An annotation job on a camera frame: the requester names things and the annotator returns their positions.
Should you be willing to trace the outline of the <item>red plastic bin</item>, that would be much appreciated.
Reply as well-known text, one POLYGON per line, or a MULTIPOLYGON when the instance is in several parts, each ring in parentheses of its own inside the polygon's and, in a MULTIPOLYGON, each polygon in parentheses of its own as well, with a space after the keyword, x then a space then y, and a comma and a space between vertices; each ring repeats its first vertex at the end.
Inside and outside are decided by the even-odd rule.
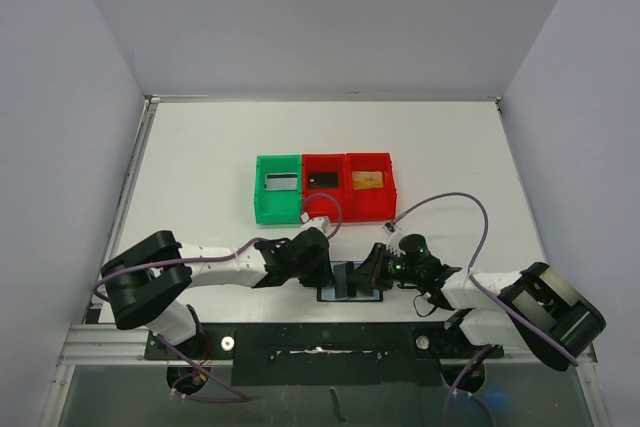
POLYGON ((328 217, 332 223, 339 220, 336 204, 343 208, 345 179, 344 154, 302 155, 303 211, 310 217, 328 217))
POLYGON ((389 153, 347 153, 346 219, 388 221, 396 216, 397 190, 389 153))

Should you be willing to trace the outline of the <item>black leather card holder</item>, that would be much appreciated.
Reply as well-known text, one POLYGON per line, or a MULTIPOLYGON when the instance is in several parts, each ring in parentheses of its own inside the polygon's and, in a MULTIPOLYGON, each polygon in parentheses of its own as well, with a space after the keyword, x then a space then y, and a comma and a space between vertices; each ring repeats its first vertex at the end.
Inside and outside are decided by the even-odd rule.
POLYGON ((318 287, 316 300, 321 303, 379 303, 383 301, 383 294, 379 290, 374 290, 361 286, 348 279, 348 275, 353 273, 360 266, 359 262, 333 262, 331 264, 334 275, 334 284, 318 287))

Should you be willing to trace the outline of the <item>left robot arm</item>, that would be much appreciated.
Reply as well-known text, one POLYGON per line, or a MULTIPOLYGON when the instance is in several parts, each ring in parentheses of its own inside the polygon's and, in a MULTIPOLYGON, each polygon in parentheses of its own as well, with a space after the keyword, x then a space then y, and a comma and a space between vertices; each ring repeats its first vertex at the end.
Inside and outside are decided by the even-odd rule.
POLYGON ((305 287, 334 282, 329 256, 337 228, 314 218, 293 238, 253 238, 239 248, 179 242, 160 230, 117 255, 100 271, 94 293, 110 304, 120 330, 146 327, 180 357, 200 352, 204 342, 193 307, 178 297, 188 288, 235 285, 280 287, 291 279, 305 287))

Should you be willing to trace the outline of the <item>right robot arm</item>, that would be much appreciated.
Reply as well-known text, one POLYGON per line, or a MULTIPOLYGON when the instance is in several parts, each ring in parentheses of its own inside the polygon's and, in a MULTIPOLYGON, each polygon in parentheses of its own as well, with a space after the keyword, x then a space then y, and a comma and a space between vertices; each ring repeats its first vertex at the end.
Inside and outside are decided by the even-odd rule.
POLYGON ((474 273, 443 263, 420 234, 375 244, 348 278, 371 290, 414 288, 451 312, 445 342, 459 356, 478 346, 513 347, 565 371, 606 327, 602 313, 550 265, 474 273))

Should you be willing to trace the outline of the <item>green plastic bin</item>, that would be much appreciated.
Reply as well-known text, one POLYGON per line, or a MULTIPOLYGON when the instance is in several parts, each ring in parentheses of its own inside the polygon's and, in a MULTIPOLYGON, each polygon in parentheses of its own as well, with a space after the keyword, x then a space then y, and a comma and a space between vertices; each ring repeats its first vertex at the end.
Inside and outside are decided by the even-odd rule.
POLYGON ((301 178, 301 155, 259 155, 256 158, 254 214, 257 224, 299 222, 301 178))

